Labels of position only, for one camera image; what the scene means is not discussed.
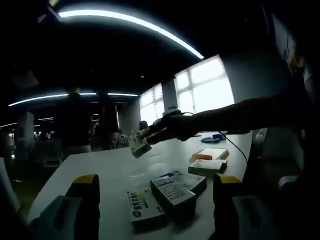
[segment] standing person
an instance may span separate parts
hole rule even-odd
[[[108,91],[99,89],[96,92],[98,97],[99,128],[96,131],[103,150],[117,147],[119,139],[119,126],[117,110],[114,102],[108,96]]]
[[[57,105],[54,123],[66,155],[91,152],[90,131],[93,113],[89,102],[79,94],[79,87],[66,88],[68,96]]]

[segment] ceiling light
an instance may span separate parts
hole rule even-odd
[[[148,29],[152,29],[167,38],[175,41],[176,43],[183,46],[185,49],[189,50],[191,53],[193,53],[195,56],[197,56],[199,59],[203,59],[204,56],[202,56],[197,50],[195,50],[193,47],[191,47],[189,44],[187,44],[185,41],[181,40],[180,38],[176,37],[172,33],[162,29],[161,27],[158,27],[150,22],[144,21],[142,19],[121,14],[118,12],[113,11],[104,11],[104,10],[93,10],[93,9],[83,9],[83,10],[73,10],[73,11],[64,11],[59,13],[60,17],[62,18],[69,18],[69,17],[75,17],[75,16],[100,16],[100,17],[106,17],[106,18],[115,18],[115,19],[121,19],[124,21],[128,21],[131,23],[135,23],[141,26],[144,26]]]
[[[54,117],[40,118],[38,120],[50,120],[50,119],[54,119]]]
[[[65,97],[67,95],[68,94],[39,96],[39,97],[25,99],[25,100],[22,100],[22,101],[17,101],[17,102],[9,104],[8,106],[11,107],[11,106],[14,106],[14,105],[17,105],[17,104],[22,104],[22,103],[25,103],[25,102],[30,102],[30,101],[39,100],[39,99]],[[82,93],[80,93],[80,95],[96,95],[96,94],[94,92],[82,92]],[[126,94],[126,93],[111,93],[111,92],[109,92],[108,95],[138,97],[137,94]]]
[[[0,128],[6,127],[6,126],[10,126],[10,125],[13,125],[13,124],[17,124],[17,122],[15,122],[15,123],[10,123],[10,124],[3,125],[3,126],[0,126]]]

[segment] ceiling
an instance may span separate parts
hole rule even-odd
[[[200,61],[171,39],[120,19],[86,16],[57,21],[48,16],[33,24],[42,3],[23,4],[13,8],[16,19],[6,29],[8,55],[0,83],[0,107],[7,116],[15,115],[8,104],[63,93],[65,86],[80,86],[82,92],[103,86],[110,92],[141,94]],[[204,58],[251,48],[267,39],[261,5],[246,1],[60,0],[54,6],[58,13],[79,9],[113,11],[153,23],[187,42]],[[12,79],[27,70],[38,84],[20,89]],[[115,102],[133,99],[116,97]],[[51,116],[45,109],[55,103],[43,100],[24,103],[24,107],[46,118]]]

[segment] hand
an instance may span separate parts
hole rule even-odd
[[[186,141],[198,133],[194,123],[195,118],[193,116],[168,116],[151,125],[141,137],[146,138],[149,144],[174,138]]]

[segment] white table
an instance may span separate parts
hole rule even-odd
[[[216,144],[200,142],[201,138],[211,134],[203,133],[201,137],[193,137],[186,142],[177,139],[160,142],[138,159],[132,156],[128,147],[71,155],[55,171],[34,200],[27,222],[37,218],[58,195],[65,195],[75,178],[98,174],[100,239],[208,239],[215,230],[212,180],[208,180],[207,189],[197,200],[195,218],[190,226],[178,229],[170,223],[165,228],[136,235],[133,234],[130,222],[127,190],[148,187],[151,178],[172,170],[187,172],[190,156],[206,148],[227,148],[230,155],[225,174],[242,180],[247,166],[243,155],[228,141]],[[252,133],[228,137],[249,158]]]

